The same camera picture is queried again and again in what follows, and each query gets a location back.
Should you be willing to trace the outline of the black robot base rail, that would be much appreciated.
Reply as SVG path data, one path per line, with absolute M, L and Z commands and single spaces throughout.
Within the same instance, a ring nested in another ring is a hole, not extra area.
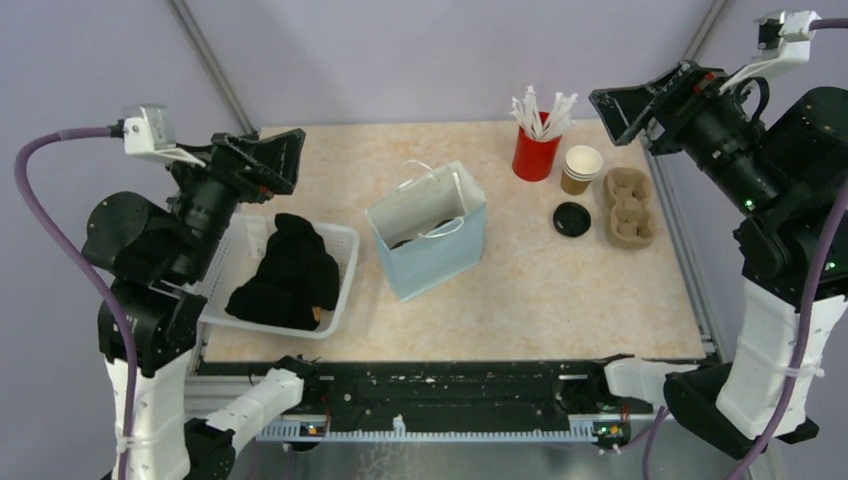
M 652 413 L 645 401 L 609 392 L 603 368 L 610 361 L 319 360 L 300 403 L 279 416 L 329 420 L 341 432 L 389 430 L 398 416 L 415 432 L 522 432 Z

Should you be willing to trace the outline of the light blue paper bag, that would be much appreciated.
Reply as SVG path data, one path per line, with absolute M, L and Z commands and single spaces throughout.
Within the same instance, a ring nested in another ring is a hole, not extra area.
M 481 261 L 487 198 L 460 161 L 407 178 L 365 210 L 378 258 L 396 298 L 408 301 Z

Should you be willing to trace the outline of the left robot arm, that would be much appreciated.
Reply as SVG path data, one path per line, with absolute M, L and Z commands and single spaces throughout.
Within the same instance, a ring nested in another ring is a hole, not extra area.
M 82 257 L 113 281 L 98 313 L 98 343 L 114 387 L 115 479 L 225 479 L 238 455 L 276 417 L 319 404 L 312 364 L 274 362 L 251 389 L 202 418 L 184 407 L 186 378 L 206 299 L 201 281 L 242 203 L 293 192 L 306 138 L 213 135 L 180 144 L 165 107 L 127 108 L 109 130 L 132 157 L 162 164 L 178 190 L 165 206 L 134 192 L 102 200 L 87 222 Z

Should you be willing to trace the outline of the black plastic cup lid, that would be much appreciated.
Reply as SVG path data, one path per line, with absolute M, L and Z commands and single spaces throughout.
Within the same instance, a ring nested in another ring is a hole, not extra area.
M 413 242 L 414 240 L 415 240 L 415 239 L 404 239 L 404 240 L 400 240 L 400 241 L 398 241 L 397 243 L 393 244 L 393 245 L 390 247 L 390 250 L 396 250 L 396 249 L 399 249 L 399 248 L 401 248 L 401 247 L 405 246 L 406 244 Z

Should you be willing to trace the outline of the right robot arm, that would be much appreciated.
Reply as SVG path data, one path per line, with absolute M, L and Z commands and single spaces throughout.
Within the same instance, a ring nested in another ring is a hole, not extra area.
M 772 439 L 817 435 L 805 403 L 829 334 L 847 308 L 847 93 L 820 86 L 773 125 L 758 109 L 770 81 L 805 64 L 814 35 L 843 18 L 782 10 L 758 22 L 759 56 L 734 73 L 683 61 L 655 80 L 596 89 L 589 99 L 613 144 L 650 124 L 655 156 L 685 152 L 743 214 L 746 307 L 732 361 L 684 371 L 629 359 L 659 383 L 634 396 L 664 407 L 689 432 L 747 467 Z

